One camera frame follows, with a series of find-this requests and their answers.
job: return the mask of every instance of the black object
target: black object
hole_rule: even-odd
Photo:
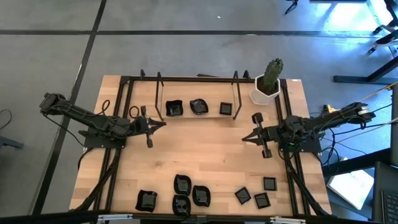
[[[397,197],[398,169],[383,162],[376,162],[374,168],[372,221],[386,222],[384,206],[387,200],[384,199],[384,196],[385,193],[395,192],[394,195]]]
[[[174,178],[174,191],[180,195],[189,196],[191,193],[192,182],[186,175],[176,175]]]
[[[278,117],[278,124],[281,126],[283,124],[283,115],[282,115],[282,105],[280,104],[280,98],[279,95],[275,97],[275,107],[276,107],[276,113]],[[289,153],[284,152],[284,158],[289,158]],[[296,193],[295,193],[295,187],[293,183],[293,178],[289,175],[288,171],[288,165],[287,165],[287,160],[284,159],[285,161],[285,169],[286,169],[286,176],[287,176],[287,184],[288,184],[288,189],[289,189],[289,197],[290,197],[290,206],[292,207],[292,213],[293,215],[296,215],[299,213],[299,209],[297,208],[297,199],[296,199]]]
[[[290,98],[289,98],[289,92],[287,91],[286,79],[280,81],[280,87],[282,88],[282,91],[284,93],[284,101],[285,101],[286,113],[287,113],[288,116],[292,116],[292,107],[290,105]],[[310,143],[307,143],[306,146],[316,149],[317,148],[316,145],[319,146],[319,144],[320,144],[319,141],[312,141],[312,143],[313,143],[312,146],[309,145]],[[303,167],[301,166],[301,158],[300,158],[299,152],[297,152],[297,151],[294,152],[293,157],[294,157],[294,161],[295,161],[295,164],[296,164],[296,170],[297,170],[298,177],[302,181],[303,185],[305,185]],[[304,197],[303,193],[301,193],[301,198],[302,198],[302,202],[303,202],[304,214],[311,215],[310,205],[308,204],[307,199]]]
[[[66,100],[62,94],[46,93],[44,100],[40,104],[40,112],[47,117],[48,115],[64,115],[75,121],[88,126],[95,131],[79,131],[84,137],[107,139],[113,141],[114,139],[126,139],[129,136],[137,136],[146,134],[147,140],[150,140],[156,130],[166,125],[165,122],[154,121],[146,116],[146,107],[141,106],[141,116],[138,116],[131,123],[127,118],[120,118],[117,116],[106,116],[103,113],[94,114],[83,108],[75,106],[70,101]]]
[[[264,190],[277,190],[275,177],[264,177]]]
[[[257,126],[249,135],[242,138],[242,141],[252,142],[258,146],[274,141],[279,143],[280,150],[283,149],[283,152],[314,152],[308,145],[309,143],[319,144],[318,138],[322,136],[322,131],[345,123],[364,126],[374,117],[376,115],[369,111],[367,104],[355,102],[339,111],[324,114],[317,118],[287,115],[280,125],[263,129]]]
[[[221,102],[221,104],[220,104],[220,114],[232,115],[232,103]]]
[[[268,195],[265,192],[255,195],[254,199],[256,199],[257,208],[259,209],[271,206],[271,203],[269,203]]]
[[[156,192],[140,190],[137,197],[136,209],[142,212],[154,212],[156,196]]]
[[[166,102],[166,115],[167,116],[180,116],[184,112],[182,108],[182,100],[173,100]]]
[[[249,191],[247,190],[246,187],[243,187],[241,190],[235,192],[235,195],[238,198],[239,202],[241,202],[241,205],[250,201],[251,199]]]
[[[210,190],[205,186],[193,186],[192,200],[198,206],[210,206]]]
[[[172,206],[174,215],[188,217],[191,214],[191,201],[185,195],[174,195]]]
[[[157,107],[159,101],[159,83],[164,85],[163,82],[215,82],[215,83],[231,83],[232,86],[236,84],[236,89],[238,91],[238,102],[239,106],[236,109],[235,115],[233,119],[238,117],[239,111],[242,108],[242,97],[241,97],[241,89],[239,86],[239,82],[243,83],[254,83],[254,79],[239,79],[238,71],[234,72],[232,78],[218,78],[218,77],[162,77],[161,74],[158,72],[157,77],[143,77],[143,81],[155,81],[156,82],[156,95],[155,95],[155,109],[157,114],[159,115],[160,119],[162,119],[162,115]]]
[[[209,107],[207,107],[207,103],[203,99],[191,100],[189,101],[189,105],[192,112],[196,115],[201,115],[209,112]]]
[[[398,223],[398,192],[383,190],[381,193],[384,210],[384,223]]]

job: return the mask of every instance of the wooden table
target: wooden table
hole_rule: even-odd
[[[104,100],[111,100],[106,114],[112,114],[118,92],[120,76],[104,76],[96,103],[95,112],[101,111]],[[225,95],[224,83],[205,82],[164,82],[163,93],[168,93],[183,101],[197,97],[197,88],[202,88],[201,98],[214,102],[236,100],[236,95]],[[173,92],[166,88],[182,86]],[[301,80],[287,80],[292,113],[308,116],[307,102]],[[134,82],[131,104],[138,107],[147,106],[149,116],[159,120],[154,108],[156,82]],[[263,126],[273,126],[278,123],[275,103],[267,106],[254,105],[249,92],[253,83],[240,83],[242,108],[236,120],[220,118],[210,109],[208,117],[192,119],[169,118],[164,116],[167,125],[160,128],[152,137],[154,147],[146,146],[145,136],[135,136],[127,139],[119,164],[117,180],[112,201],[112,212],[142,213],[135,209],[138,192],[150,190],[158,193],[154,213],[173,214],[172,198],[175,195],[173,181],[176,174],[187,175],[193,185],[205,185],[211,192],[209,208],[197,207],[193,204],[192,214],[207,215],[292,215],[290,206],[287,174],[283,160],[278,156],[277,144],[269,142],[273,157],[263,159],[261,146],[242,142],[241,138],[248,135],[254,128],[251,115],[262,112]],[[283,93],[280,93],[282,113],[286,116]],[[124,103],[121,103],[120,116]],[[184,105],[184,113],[190,108]],[[85,197],[93,190],[100,176],[104,149],[94,149],[81,162],[76,180],[70,208],[79,206]],[[301,153],[301,161],[305,183],[315,200],[327,212],[331,212],[322,170],[319,161],[311,153]],[[263,177],[276,177],[277,191],[268,191],[271,206],[257,209],[252,198],[241,205],[235,197],[235,192],[246,186],[251,195],[263,193]],[[104,208],[108,186],[104,187],[100,208]],[[300,191],[295,186],[298,210],[303,213]]]

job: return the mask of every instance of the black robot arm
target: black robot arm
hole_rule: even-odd
[[[130,123],[126,118],[106,116],[103,113],[94,114],[75,106],[58,93],[46,93],[44,97],[43,102],[40,104],[40,112],[44,116],[64,115],[95,130],[95,132],[79,131],[84,137],[94,136],[114,140],[146,134],[147,145],[148,147],[152,147],[150,136],[156,130],[166,125],[165,122],[147,118],[145,106],[141,106],[141,115],[137,116]]]
[[[257,125],[253,132],[242,138],[242,141],[253,142],[263,146],[267,151],[267,142],[275,141],[286,152],[297,151],[304,144],[315,141],[322,136],[322,131],[350,123],[365,127],[376,115],[370,112],[364,103],[352,103],[339,111],[322,114],[317,118],[286,117],[281,125],[262,128],[262,115],[252,115],[253,123]]]

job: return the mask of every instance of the white pot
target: white pot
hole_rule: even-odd
[[[278,82],[278,91],[272,95],[267,95],[263,93],[262,91],[257,89],[257,81],[259,78],[261,78],[264,75],[260,75],[256,77],[256,80],[254,82],[254,89],[250,92],[250,99],[253,101],[255,105],[268,105],[271,100],[273,100],[277,95],[280,93],[280,81],[277,79]]]

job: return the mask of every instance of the black metal frame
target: black metal frame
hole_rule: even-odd
[[[156,81],[157,82],[157,90],[156,90],[156,95],[158,94],[158,90],[159,90],[159,82],[163,84],[163,81],[174,81],[174,82],[231,82],[231,84],[233,84],[234,82],[237,83],[238,86],[238,92],[239,92],[239,108],[238,108],[238,112],[241,108],[241,98],[240,98],[240,89],[239,89],[239,81],[241,81],[242,83],[254,83],[254,79],[250,79],[249,73],[247,71],[245,71],[244,73],[245,78],[239,79],[238,78],[238,72],[235,71],[234,72],[234,76],[233,78],[217,78],[217,77],[201,77],[201,78],[197,78],[197,77],[161,77],[160,72],[157,73],[156,77],[147,77],[144,73],[143,70],[141,70],[140,72],[140,76],[139,77],[121,77],[121,80],[119,82],[119,89],[118,89],[118,95],[116,97],[116,104],[115,104],[115,109],[114,109],[114,114],[118,114],[119,111],[119,107],[120,107],[120,102],[121,102],[121,98],[123,95],[123,89],[125,84],[129,84],[128,90],[127,90],[127,97],[126,97],[126,101],[125,101],[125,106],[124,106],[124,111],[123,111],[123,117],[127,118],[127,114],[128,114],[128,110],[129,110],[129,103],[131,101],[131,97],[132,97],[132,90],[133,90],[133,83],[134,81]],[[288,95],[288,91],[287,91],[287,85],[286,85],[286,80],[281,80],[281,88],[282,91],[284,92],[284,95]],[[284,97],[285,100],[285,105],[287,108],[287,111],[289,111],[288,113],[291,113],[291,107],[290,107],[290,101],[289,101],[289,96],[285,96]],[[283,120],[283,115],[282,115],[282,109],[281,109],[281,105],[280,105],[280,98],[279,96],[277,96],[275,98],[275,103],[276,103],[276,108],[277,108],[277,116],[278,116],[278,121],[279,124],[282,123]],[[105,151],[105,156],[107,155],[107,151],[108,153],[110,153],[110,149],[106,149]],[[109,183],[109,188],[108,188],[108,194],[107,194],[107,198],[106,198],[106,205],[105,205],[105,210],[106,211],[110,211],[111,210],[111,202],[112,202],[112,198],[113,198],[113,192],[114,192],[114,187],[116,184],[116,173],[117,173],[117,169],[118,169],[118,165],[119,165],[119,160],[120,160],[120,156],[121,156],[121,149],[116,149],[115,152],[115,157],[117,157],[117,164],[116,164],[116,170],[114,171],[114,173],[111,176],[111,180]],[[285,158],[289,158],[289,153],[285,153]],[[103,160],[103,165],[101,167],[101,176],[100,178],[103,176],[103,170],[106,170],[107,166],[108,166],[108,162],[109,162],[109,155],[107,156],[107,158],[104,157]],[[299,168],[301,168],[301,161],[296,161],[296,166],[298,166]],[[302,169],[298,169],[297,171],[299,173],[299,176],[302,178],[303,181],[303,174],[302,174]],[[294,182],[292,180],[292,177],[287,173],[287,178],[288,178],[288,182],[289,182],[289,194],[290,194],[290,202],[291,202],[291,206],[292,206],[292,211],[293,211],[293,215],[298,215],[298,208],[297,208],[297,199],[295,196],[295,188],[294,188]],[[305,200],[304,197],[303,198],[303,206],[305,208],[305,206],[308,206],[308,202]],[[99,209],[99,205],[100,205],[100,199],[101,199],[101,193],[98,195],[98,197],[96,198],[95,202],[94,202],[94,209]],[[148,216],[151,217],[151,219],[155,218],[155,219],[173,219],[173,220],[179,220],[180,217],[177,217],[175,215],[163,215],[163,214],[140,214],[140,216],[142,218],[148,218]],[[205,219],[209,219],[209,217],[212,216],[203,216],[203,215],[192,215],[190,216],[189,219],[194,219],[194,220],[203,220],[203,217],[205,217]],[[222,219],[221,217],[224,216],[216,216],[218,217],[218,221],[230,221],[230,220],[234,220],[234,221],[238,221],[238,220],[242,220],[242,221],[264,221],[264,220],[268,220],[270,217],[260,217],[260,219],[255,219],[255,220],[251,220],[250,217],[238,217],[237,219],[233,218],[233,217],[227,217],[225,219]]]
[[[122,95],[123,95],[123,88],[124,88],[124,85],[128,82],[128,80],[129,79],[126,77],[121,77],[121,79],[120,79],[118,95],[116,96],[116,102],[115,102],[115,106],[113,109],[113,116],[117,116],[119,114],[120,102],[122,100]],[[111,155],[111,149],[105,149],[104,159],[102,161],[101,173],[99,174],[99,179],[101,179],[106,172],[106,168],[108,167],[108,164],[109,164],[109,156],[110,155]],[[98,196],[94,200],[93,210],[100,209],[101,197],[102,197],[102,189],[100,190]]]
[[[278,124],[282,125],[283,121],[283,114],[282,114],[282,106],[280,104],[280,97],[277,95],[275,97],[275,105],[276,105],[276,112],[277,112],[277,117],[278,117]],[[284,152],[284,159],[285,159],[285,169],[287,170],[288,165],[286,159],[289,159],[289,153]],[[289,196],[290,196],[290,205],[292,207],[292,213],[293,215],[297,215],[299,213],[299,210],[297,208],[297,199],[296,199],[296,193],[294,189],[294,183],[292,177],[286,172],[287,176],[287,184],[289,186]]]
[[[140,76],[140,81],[154,81],[153,78],[151,77],[145,77],[145,76]],[[203,76],[201,74],[200,77],[162,77],[160,72],[157,72],[156,76],[156,94],[155,94],[155,109],[157,114],[159,115],[159,118],[163,121],[163,117],[159,111],[159,108],[157,107],[157,103],[159,102],[159,82],[164,86],[163,81],[165,82],[231,82],[231,85],[236,83],[237,89],[238,89],[238,101],[239,101],[239,106],[238,109],[235,111],[235,115],[233,116],[233,119],[236,119],[238,116],[239,111],[242,108],[242,98],[241,98],[241,89],[239,87],[239,75],[238,71],[234,72],[234,75],[232,78],[220,78],[220,77],[214,77],[214,76]]]
[[[292,107],[290,105],[289,92],[287,91],[286,80],[281,80],[280,81],[280,87],[282,89],[282,92],[284,93],[284,101],[285,101],[285,107],[286,107],[287,116],[291,116],[293,114],[292,114]],[[302,164],[301,164],[300,153],[299,152],[294,152],[293,158],[294,158],[294,161],[295,161],[295,164],[296,164],[296,171],[297,171],[298,178],[305,185],[304,173],[303,173],[303,167],[302,167]],[[301,192],[301,198],[302,198],[302,201],[303,201],[304,214],[310,215],[311,214],[310,213],[310,204],[308,203],[307,199],[304,197],[303,192]]]

